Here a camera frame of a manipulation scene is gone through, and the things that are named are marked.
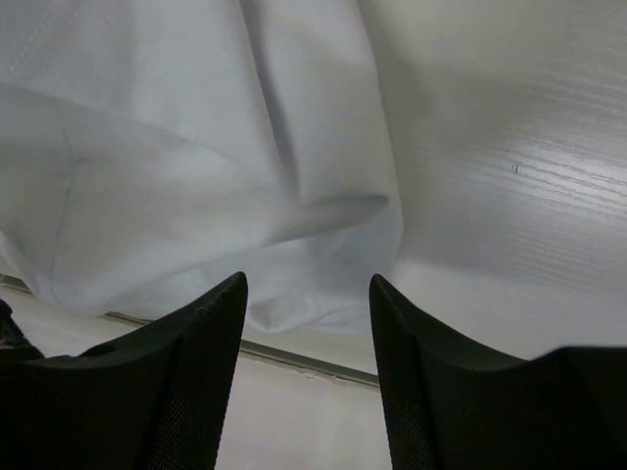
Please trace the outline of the white fabric skirt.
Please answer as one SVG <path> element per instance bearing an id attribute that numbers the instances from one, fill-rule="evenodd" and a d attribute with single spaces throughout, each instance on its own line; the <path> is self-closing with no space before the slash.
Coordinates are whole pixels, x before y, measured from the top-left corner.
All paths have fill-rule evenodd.
<path id="1" fill-rule="evenodd" d="M 234 272 L 268 333 L 354 332 L 402 234 L 353 1 L 5 1 L 1 255 L 145 319 Z"/>

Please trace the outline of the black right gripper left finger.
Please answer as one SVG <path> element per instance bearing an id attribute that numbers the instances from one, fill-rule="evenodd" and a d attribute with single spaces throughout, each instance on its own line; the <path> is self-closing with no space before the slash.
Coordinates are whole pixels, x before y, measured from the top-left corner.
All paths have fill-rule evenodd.
<path id="1" fill-rule="evenodd" d="M 247 297 L 235 273 L 141 328 L 52 357 L 2 305 L 2 467 L 214 468 Z"/>

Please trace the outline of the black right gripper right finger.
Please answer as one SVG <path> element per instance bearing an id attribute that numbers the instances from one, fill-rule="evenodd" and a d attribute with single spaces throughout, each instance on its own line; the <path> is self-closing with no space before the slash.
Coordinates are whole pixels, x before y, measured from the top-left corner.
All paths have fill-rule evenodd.
<path id="1" fill-rule="evenodd" d="M 564 347 L 532 360 L 484 346 L 369 284 L 396 469 L 622 469 L 626 351 Z"/>

